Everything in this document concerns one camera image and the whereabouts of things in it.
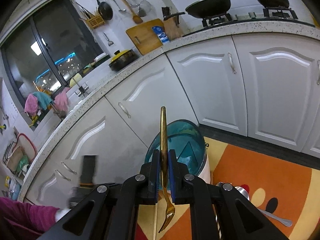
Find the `magenta left sleeve forearm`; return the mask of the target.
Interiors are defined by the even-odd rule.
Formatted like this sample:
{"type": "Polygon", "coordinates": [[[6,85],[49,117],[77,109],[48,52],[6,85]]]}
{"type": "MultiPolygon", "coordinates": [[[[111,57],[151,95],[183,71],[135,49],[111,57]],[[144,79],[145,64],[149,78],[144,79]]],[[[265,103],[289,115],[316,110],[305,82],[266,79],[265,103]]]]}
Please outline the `magenta left sleeve forearm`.
{"type": "Polygon", "coordinates": [[[1,198],[1,239],[38,239],[56,223],[60,209],[1,198]]]}

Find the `left gloved hand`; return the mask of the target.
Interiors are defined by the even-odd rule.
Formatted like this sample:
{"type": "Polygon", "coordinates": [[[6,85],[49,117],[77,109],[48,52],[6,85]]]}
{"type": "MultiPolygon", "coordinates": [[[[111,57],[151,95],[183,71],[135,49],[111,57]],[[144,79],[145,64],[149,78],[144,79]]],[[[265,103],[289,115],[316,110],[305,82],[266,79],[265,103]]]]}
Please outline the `left gloved hand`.
{"type": "Polygon", "coordinates": [[[58,209],[54,215],[55,222],[58,222],[62,217],[69,213],[69,211],[71,211],[69,208],[58,209]]]}

